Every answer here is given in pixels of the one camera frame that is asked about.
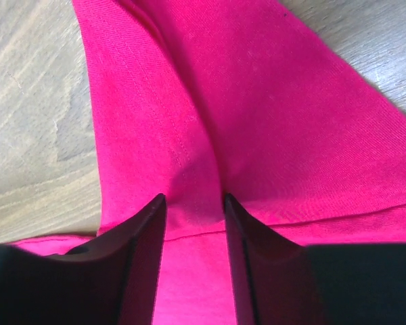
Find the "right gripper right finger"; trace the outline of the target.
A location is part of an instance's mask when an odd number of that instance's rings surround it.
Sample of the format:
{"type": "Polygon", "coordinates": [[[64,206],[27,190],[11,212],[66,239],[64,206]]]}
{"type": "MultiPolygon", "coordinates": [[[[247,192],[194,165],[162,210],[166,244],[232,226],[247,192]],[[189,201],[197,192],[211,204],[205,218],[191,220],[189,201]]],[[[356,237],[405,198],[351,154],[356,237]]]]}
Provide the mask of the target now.
{"type": "Polygon", "coordinates": [[[224,205],[238,324],[406,324],[406,243],[301,246],[224,205]]]}

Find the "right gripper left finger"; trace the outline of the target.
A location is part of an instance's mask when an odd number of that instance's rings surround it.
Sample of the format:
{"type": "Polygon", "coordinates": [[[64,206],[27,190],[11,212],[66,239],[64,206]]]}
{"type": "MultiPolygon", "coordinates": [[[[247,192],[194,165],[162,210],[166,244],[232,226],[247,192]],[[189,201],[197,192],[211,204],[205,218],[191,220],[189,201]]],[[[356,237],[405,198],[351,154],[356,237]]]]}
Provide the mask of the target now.
{"type": "Polygon", "coordinates": [[[166,198],[63,255],[0,244],[0,324],[150,324],[166,198]]]}

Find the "magenta t shirt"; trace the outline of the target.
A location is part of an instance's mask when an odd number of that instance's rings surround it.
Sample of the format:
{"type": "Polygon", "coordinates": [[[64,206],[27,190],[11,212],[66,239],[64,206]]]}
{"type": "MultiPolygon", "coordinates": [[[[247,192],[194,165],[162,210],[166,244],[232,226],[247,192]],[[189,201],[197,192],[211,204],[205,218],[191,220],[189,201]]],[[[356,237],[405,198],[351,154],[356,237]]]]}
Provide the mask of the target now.
{"type": "Polygon", "coordinates": [[[166,198],[150,324],[238,324],[225,197],[301,246],[406,243],[406,116],[276,1],[75,1],[101,188],[166,198]]]}

